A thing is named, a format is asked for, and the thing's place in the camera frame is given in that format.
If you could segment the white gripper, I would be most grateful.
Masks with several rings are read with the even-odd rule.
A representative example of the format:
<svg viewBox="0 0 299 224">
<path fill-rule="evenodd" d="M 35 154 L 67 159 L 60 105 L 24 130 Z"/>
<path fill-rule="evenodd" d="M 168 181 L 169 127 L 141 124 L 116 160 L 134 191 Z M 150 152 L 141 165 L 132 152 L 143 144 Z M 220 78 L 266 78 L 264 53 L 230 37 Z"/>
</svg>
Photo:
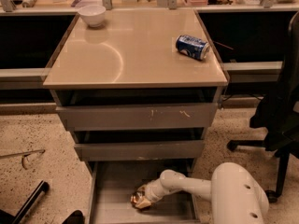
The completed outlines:
<svg viewBox="0 0 299 224">
<path fill-rule="evenodd" d="M 145 192 L 145 197 L 148 199 L 135 204 L 135 208 L 142 210 L 151 206 L 151 203 L 159 202 L 164 196 L 164 187 L 160 180 L 153 180 L 147 185 L 141 185 L 136 190 L 137 192 Z"/>
</svg>

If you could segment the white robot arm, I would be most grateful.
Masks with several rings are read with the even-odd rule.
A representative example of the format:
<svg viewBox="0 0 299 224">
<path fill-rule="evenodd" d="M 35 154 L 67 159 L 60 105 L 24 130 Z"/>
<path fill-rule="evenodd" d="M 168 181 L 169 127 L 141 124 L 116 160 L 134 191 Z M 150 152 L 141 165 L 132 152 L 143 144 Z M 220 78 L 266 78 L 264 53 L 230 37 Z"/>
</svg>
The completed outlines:
<svg viewBox="0 0 299 224">
<path fill-rule="evenodd" d="M 264 224 L 269 210 L 262 187 L 245 168 L 232 162 L 219 165 L 211 180 L 164 170 L 158 179 L 137 189 L 131 204 L 141 210 L 180 191 L 211 202 L 214 224 Z"/>
</svg>

